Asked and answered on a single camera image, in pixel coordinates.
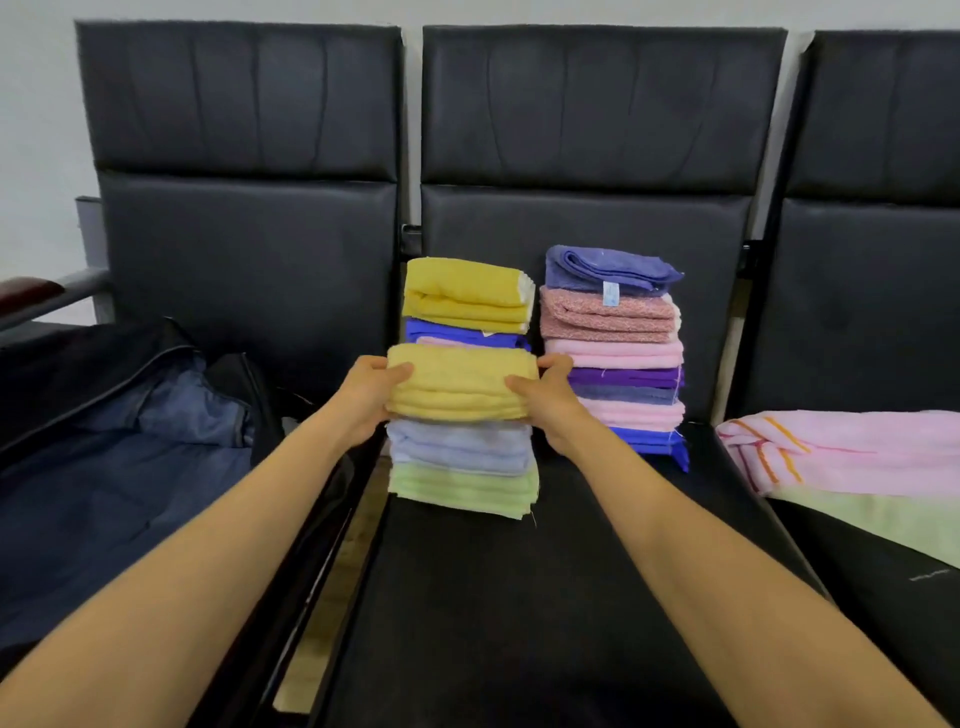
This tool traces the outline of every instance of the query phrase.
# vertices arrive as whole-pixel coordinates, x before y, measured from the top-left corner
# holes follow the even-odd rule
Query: green towel
[[[768,497],[826,513],[960,569],[960,498],[861,496],[815,488],[778,488]]]
[[[534,462],[523,475],[460,473],[420,463],[394,463],[390,493],[423,503],[521,519],[540,493]]]

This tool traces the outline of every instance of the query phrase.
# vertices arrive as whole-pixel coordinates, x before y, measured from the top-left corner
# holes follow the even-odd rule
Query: backrest cushion
[[[396,28],[81,23],[120,318],[314,401],[393,341]]]
[[[824,33],[731,414],[960,408],[960,34]]]
[[[537,283],[552,245],[662,256],[686,272],[674,288],[684,401],[707,417],[784,33],[523,26],[423,38],[426,253],[515,266]]]

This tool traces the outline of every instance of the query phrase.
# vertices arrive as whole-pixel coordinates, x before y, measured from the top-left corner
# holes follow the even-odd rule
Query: care label
[[[620,284],[603,281],[603,305],[620,305]]]

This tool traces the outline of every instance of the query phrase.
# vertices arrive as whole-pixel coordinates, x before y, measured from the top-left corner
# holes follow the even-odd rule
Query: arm
[[[880,651],[785,567],[592,418],[551,355],[510,378],[534,425],[581,470],[650,590],[744,728],[946,726]]]
[[[256,469],[51,632],[0,684],[4,725],[184,725],[333,465],[412,372],[385,367],[361,357]]]

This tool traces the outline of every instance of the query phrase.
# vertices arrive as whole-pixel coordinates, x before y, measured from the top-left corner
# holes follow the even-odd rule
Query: row of seats
[[[79,39],[121,318],[174,316],[316,403],[396,340],[397,29],[84,23]],[[556,244],[685,271],[691,469],[655,467],[960,720],[960,574],[911,581],[917,554],[780,504],[788,534],[707,423],[784,39],[426,28],[422,252],[538,283]],[[960,35],[923,33],[817,34],[804,53],[732,414],[960,408],[958,57]],[[733,725],[586,482],[543,443],[538,459],[536,523],[388,503],[311,724]],[[312,588],[268,593],[297,618],[245,630],[203,725],[280,719],[317,586],[297,576]]]

